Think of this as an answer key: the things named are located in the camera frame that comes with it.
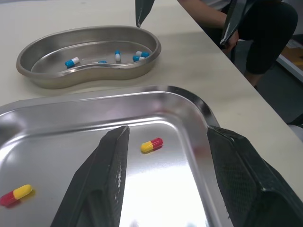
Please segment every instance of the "metal tray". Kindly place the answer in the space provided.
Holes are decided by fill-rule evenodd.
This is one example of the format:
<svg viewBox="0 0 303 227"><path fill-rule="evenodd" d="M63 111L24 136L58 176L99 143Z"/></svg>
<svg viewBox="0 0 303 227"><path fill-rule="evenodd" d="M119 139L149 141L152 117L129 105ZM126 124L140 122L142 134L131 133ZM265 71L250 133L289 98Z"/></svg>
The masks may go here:
<svg viewBox="0 0 303 227"><path fill-rule="evenodd" d="M121 62L115 61L121 51ZM137 51L149 52L133 62ZM152 33L131 26L98 26L63 31L28 45L18 56L16 68L40 87L56 89L99 79L133 79L152 69L161 44ZM80 63L66 69L65 62Z"/></svg>
<svg viewBox="0 0 303 227"><path fill-rule="evenodd" d="M206 136L218 125L196 95L141 87L31 99L0 107L0 195L35 194L0 208L1 226L50 226L75 171L113 128L130 126L121 227L232 226ZM161 149L140 145L161 137Z"/></svg>

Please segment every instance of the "person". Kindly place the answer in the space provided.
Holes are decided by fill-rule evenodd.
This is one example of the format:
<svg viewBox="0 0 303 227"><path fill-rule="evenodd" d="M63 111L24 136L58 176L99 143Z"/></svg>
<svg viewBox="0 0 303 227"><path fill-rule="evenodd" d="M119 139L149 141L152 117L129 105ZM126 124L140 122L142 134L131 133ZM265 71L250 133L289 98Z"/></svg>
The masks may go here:
<svg viewBox="0 0 303 227"><path fill-rule="evenodd" d="M230 0L178 2L219 46ZM253 40L244 76L255 87L292 37L297 22L297 12L289 4L280 0L258 0L244 15L223 52L230 52L239 39Z"/></svg>

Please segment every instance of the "pill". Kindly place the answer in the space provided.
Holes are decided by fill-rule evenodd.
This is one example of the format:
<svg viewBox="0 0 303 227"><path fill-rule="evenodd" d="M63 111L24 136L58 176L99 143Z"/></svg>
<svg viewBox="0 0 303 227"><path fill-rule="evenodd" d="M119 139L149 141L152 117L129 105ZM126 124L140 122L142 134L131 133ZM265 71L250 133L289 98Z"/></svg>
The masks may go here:
<svg viewBox="0 0 303 227"><path fill-rule="evenodd" d="M163 146L163 140L156 138L141 145L141 152L148 153L160 149Z"/></svg>
<svg viewBox="0 0 303 227"><path fill-rule="evenodd" d="M28 195L33 190L32 186L27 184L20 188L17 188L3 196L0 197L0 205L1 206L8 206L13 202L21 199L22 197Z"/></svg>
<svg viewBox="0 0 303 227"><path fill-rule="evenodd" d="M116 61L121 61L121 53L120 51L115 51L115 60Z"/></svg>
<svg viewBox="0 0 303 227"><path fill-rule="evenodd" d="M143 60L143 59L145 59L145 58L144 57L139 57L137 55L133 56L133 61L140 61L140 60Z"/></svg>
<svg viewBox="0 0 303 227"><path fill-rule="evenodd" d="M65 65L66 65L66 67L69 69L69 68L75 66L75 64L77 64L77 63L79 63L79 62L80 62L80 61L79 61L79 58L73 58L73 59L71 59L71 60L68 60L68 61L65 63Z"/></svg>
<svg viewBox="0 0 303 227"><path fill-rule="evenodd" d="M148 53L148 52L142 52L142 51L137 51L136 55L144 57L144 58L147 58L150 55L150 53Z"/></svg>

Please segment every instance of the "white table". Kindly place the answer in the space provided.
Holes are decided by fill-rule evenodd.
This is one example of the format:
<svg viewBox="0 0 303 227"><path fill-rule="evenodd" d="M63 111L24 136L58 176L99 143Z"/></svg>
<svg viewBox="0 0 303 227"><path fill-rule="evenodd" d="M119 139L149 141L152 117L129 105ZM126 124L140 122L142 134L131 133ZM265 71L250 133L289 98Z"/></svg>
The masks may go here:
<svg viewBox="0 0 303 227"><path fill-rule="evenodd" d="M156 0L142 25L159 38L162 52L155 68L140 78L46 90L17 72L17 56L30 42L53 32L100 25L135 26L134 0L0 4L0 105L35 97L128 86L182 87L210 106L221 127L247 137L303 200L303 144L176 0Z"/></svg>

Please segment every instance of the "blue and white capsule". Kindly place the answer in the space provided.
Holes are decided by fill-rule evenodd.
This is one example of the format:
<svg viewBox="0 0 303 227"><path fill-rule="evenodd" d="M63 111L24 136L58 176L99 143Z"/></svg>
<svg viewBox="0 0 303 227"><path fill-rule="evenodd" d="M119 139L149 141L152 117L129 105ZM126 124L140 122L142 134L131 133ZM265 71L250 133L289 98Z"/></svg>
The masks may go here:
<svg viewBox="0 0 303 227"><path fill-rule="evenodd" d="M133 56L133 61L140 61L140 60L143 60L143 59L145 59L145 58L144 57L140 57L138 55L134 55Z"/></svg>
<svg viewBox="0 0 303 227"><path fill-rule="evenodd" d="M79 58L73 58L73 59L71 59L71 60L68 60L68 61L65 63L65 65L66 65L66 67L69 69L69 68L71 68L71 67L74 67L75 64L78 64L79 62L80 62Z"/></svg>
<svg viewBox="0 0 303 227"><path fill-rule="evenodd" d="M144 58L147 58L150 55L150 53L148 53L148 52L142 52L142 51L137 51L136 55L144 57Z"/></svg>
<svg viewBox="0 0 303 227"><path fill-rule="evenodd" d="M115 60L121 61L121 53L119 50L115 51Z"/></svg>

